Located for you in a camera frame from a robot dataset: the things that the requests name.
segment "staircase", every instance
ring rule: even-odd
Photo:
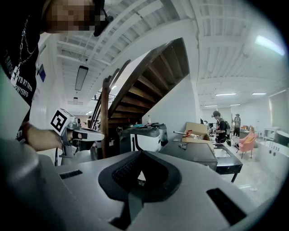
[[[108,110],[108,127],[141,123],[143,115],[188,74],[182,38],[151,50],[112,102]]]

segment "black t-shirt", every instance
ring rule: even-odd
[[[31,4],[27,1],[2,1],[1,2],[1,43],[0,43],[0,63],[7,77],[11,75],[15,66],[19,64],[21,38],[26,20],[26,39],[23,38],[22,61],[25,61],[30,54],[34,53],[22,65],[20,65],[19,78],[16,91],[31,106],[32,98],[36,89],[36,60],[38,57],[38,41],[41,27],[41,15],[45,0],[33,1]],[[24,118],[24,122],[29,121],[30,111]],[[20,142],[26,142],[23,137],[22,127],[19,128],[16,139]]]
[[[216,123],[216,130],[224,131],[223,133],[217,133],[216,142],[224,143],[226,141],[226,122],[221,118]]]

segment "floor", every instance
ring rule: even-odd
[[[237,137],[231,140],[232,145],[238,142]],[[243,163],[241,172],[237,175],[234,184],[246,193],[251,199],[252,203],[258,207],[266,200],[274,197],[282,185],[282,180],[268,168],[263,166],[260,162],[255,160],[258,148],[252,151],[252,159],[250,158],[251,152],[243,154],[235,147],[227,147],[240,161]],[[231,181],[233,175],[221,175],[223,179]]]

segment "hand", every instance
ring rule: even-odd
[[[71,141],[73,139],[72,133],[73,133],[73,131],[67,132],[67,138],[68,138],[69,141]],[[78,136],[78,139],[82,139],[82,134],[81,133],[78,133],[77,136]]]

